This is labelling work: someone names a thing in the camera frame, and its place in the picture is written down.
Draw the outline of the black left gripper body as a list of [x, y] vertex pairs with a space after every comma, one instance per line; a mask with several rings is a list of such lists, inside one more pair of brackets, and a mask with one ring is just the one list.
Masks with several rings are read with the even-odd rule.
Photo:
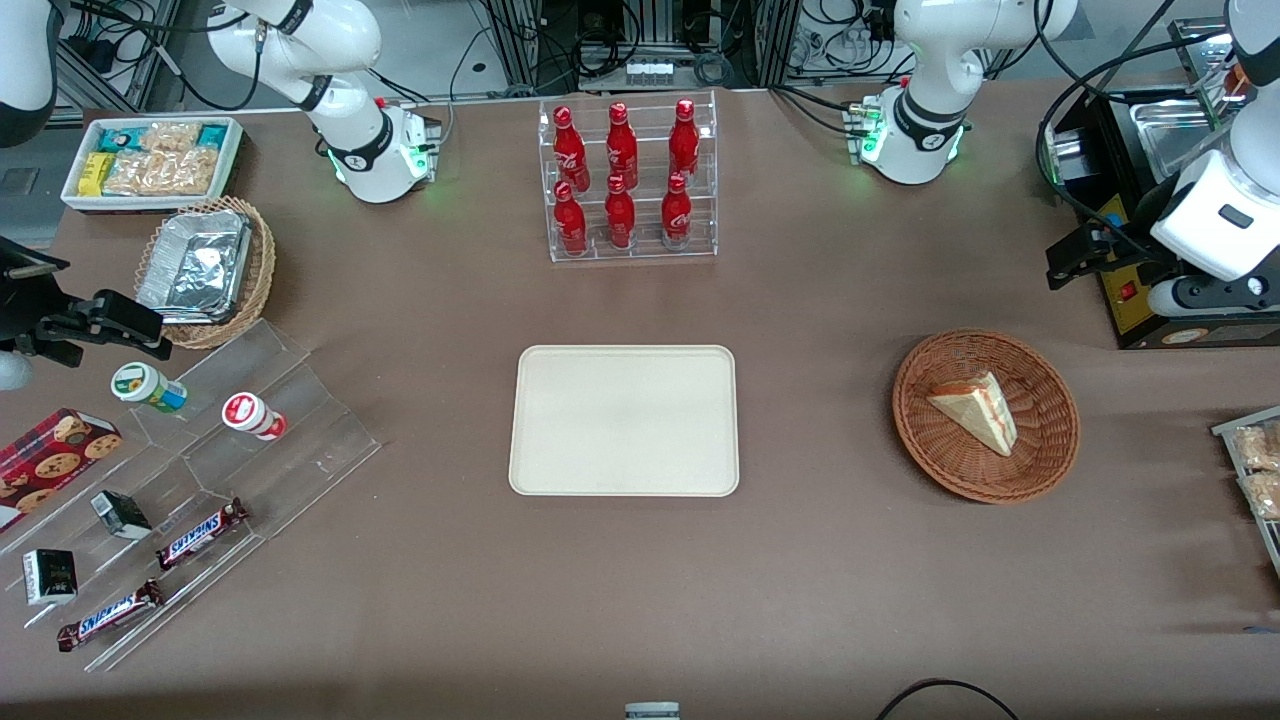
[[1100, 251], [1093, 265], [1098, 275], [1132, 270], [1137, 279], [1151, 290], [1165, 281], [1183, 275], [1181, 259], [1164, 246], [1142, 243], [1133, 238], [1125, 240], [1115, 232], [1091, 234]]

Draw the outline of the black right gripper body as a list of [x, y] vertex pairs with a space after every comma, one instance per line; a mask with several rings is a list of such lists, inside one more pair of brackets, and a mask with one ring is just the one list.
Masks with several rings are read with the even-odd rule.
[[1, 350], [27, 357], [45, 357], [61, 366], [79, 366], [83, 348], [74, 340], [91, 334], [90, 318], [65, 302], [40, 293], [3, 288]]

